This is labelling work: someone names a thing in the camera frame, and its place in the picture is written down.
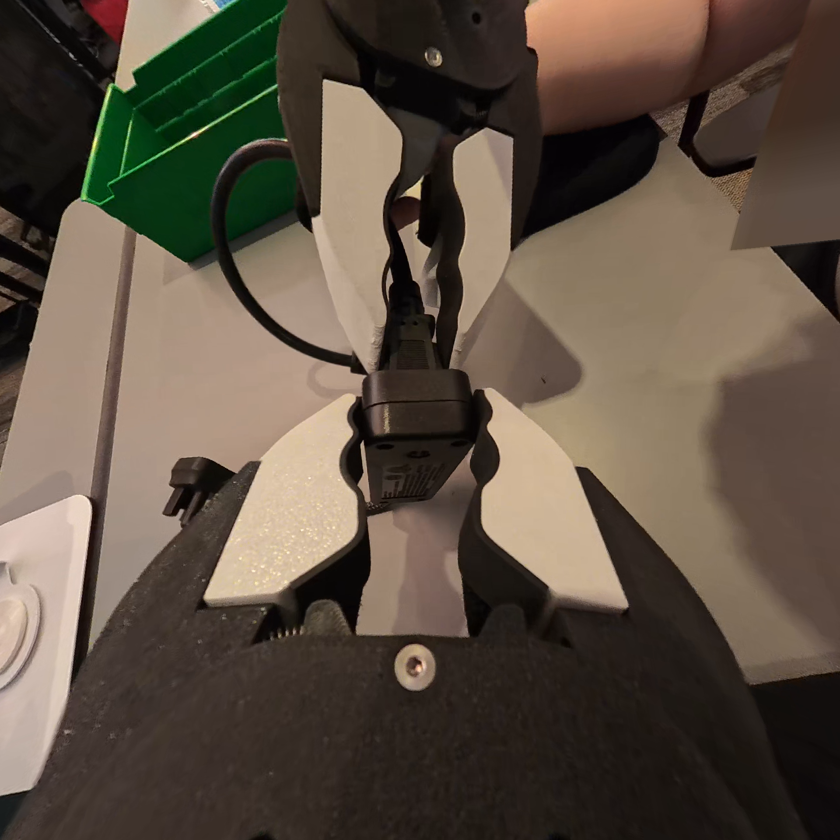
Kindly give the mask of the black power strip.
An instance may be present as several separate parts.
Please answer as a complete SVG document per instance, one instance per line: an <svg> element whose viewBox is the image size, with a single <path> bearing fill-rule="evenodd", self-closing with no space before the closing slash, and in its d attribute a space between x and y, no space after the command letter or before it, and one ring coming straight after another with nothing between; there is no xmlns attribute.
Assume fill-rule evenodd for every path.
<svg viewBox="0 0 840 840"><path fill-rule="evenodd" d="M473 392L462 371L369 374L359 418L371 504L378 507L434 498L475 440Z"/></svg>

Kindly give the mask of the black power plug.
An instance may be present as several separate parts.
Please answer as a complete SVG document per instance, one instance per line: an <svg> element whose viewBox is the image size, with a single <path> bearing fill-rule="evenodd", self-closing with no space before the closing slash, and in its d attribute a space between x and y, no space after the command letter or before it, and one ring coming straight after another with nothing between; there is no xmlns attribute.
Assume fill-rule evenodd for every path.
<svg viewBox="0 0 840 840"><path fill-rule="evenodd" d="M434 333L434 316L426 314L417 283L395 280L388 290L385 336L376 370L438 369Z"/></svg>

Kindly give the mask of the green plastic bin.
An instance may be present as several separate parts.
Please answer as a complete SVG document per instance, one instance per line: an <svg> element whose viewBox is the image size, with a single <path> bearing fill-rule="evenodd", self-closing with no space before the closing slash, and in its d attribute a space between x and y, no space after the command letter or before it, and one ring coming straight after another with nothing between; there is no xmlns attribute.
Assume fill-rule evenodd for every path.
<svg viewBox="0 0 840 840"><path fill-rule="evenodd" d="M214 248L217 176L243 145L284 138L282 1L232 2L106 92L80 199L185 262Z"/></svg>

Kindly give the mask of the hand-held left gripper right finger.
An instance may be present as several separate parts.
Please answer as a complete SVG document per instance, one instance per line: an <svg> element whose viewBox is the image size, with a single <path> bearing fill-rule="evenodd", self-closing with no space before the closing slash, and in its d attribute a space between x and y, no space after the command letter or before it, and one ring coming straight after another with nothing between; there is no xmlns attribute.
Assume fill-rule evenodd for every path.
<svg viewBox="0 0 840 840"><path fill-rule="evenodd" d="M543 635L559 609L620 616L627 596L572 459L498 391L474 394L476 486L459 532L469 632L500 606Z"/></svg>

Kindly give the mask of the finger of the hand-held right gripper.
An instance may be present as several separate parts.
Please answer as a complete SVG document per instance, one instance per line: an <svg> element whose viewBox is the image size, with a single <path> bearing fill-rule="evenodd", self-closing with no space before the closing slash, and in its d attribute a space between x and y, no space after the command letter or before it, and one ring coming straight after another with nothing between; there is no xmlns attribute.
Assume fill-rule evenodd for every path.
<svg viewBox="0 0 840 840"><path fill-rule="evenodd" d="M447 366L461 368L511 254L512 138L484 128L454 145L446 164Z"/></svg>
<svg viewBox="0 0 840 840"><path fill-rule="evenodd" d="M403 136L356 86L322 83L320 212L311 219L329 294L359 360L378 360L392 247L385 203L402 168Z"/></svg>

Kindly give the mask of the black pronged plug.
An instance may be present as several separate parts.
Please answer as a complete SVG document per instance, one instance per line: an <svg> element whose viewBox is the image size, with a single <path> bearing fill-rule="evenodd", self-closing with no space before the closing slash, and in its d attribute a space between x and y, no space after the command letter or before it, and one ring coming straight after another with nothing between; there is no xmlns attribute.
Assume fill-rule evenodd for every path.
<svg viewBox="0 0 840 840"><path fill-rule="evenodd" d="M171 470L171 495L164 505L163 515L179 518L184 527L219 492L231 475L229 469L210 458L179 458Z"/></svg>

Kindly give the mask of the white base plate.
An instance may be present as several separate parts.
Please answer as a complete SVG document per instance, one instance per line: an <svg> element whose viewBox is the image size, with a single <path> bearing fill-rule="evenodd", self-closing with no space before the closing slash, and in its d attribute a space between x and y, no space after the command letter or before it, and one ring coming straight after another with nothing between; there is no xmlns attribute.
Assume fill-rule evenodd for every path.
<svg viewBox="0 0 840 840"><path fill-rule="evenodd" d="M91 520L91 501L74 495L1 527L1 561L41 601L35 650L23 674L1 689L2 796L36 785L65 712Z"/></svg>

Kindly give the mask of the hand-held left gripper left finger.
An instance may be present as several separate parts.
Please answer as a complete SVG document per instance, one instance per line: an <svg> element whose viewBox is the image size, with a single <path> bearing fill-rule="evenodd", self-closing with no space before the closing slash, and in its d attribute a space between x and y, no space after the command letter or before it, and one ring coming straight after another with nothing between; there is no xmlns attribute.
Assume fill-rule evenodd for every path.
<svg viewBox="0 0 840 840"><path fill-rule="evenodd" d="M359 399L340 396L262 457L204 592L208 607L278 607L300 624L310 604L358 622L368 581Z"/></svg>

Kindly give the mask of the person's right forearm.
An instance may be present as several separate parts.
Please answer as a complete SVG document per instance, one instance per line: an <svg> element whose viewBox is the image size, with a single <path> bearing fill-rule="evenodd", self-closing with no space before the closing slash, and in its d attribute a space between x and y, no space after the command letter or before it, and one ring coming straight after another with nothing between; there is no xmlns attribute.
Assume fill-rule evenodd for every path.
<svg viewBox="0 0 840 840"><path fill-rule="evenodd" d="M538 1L526 10L545 135L613 125L707 91L788 45L807 1Z"/></svg>

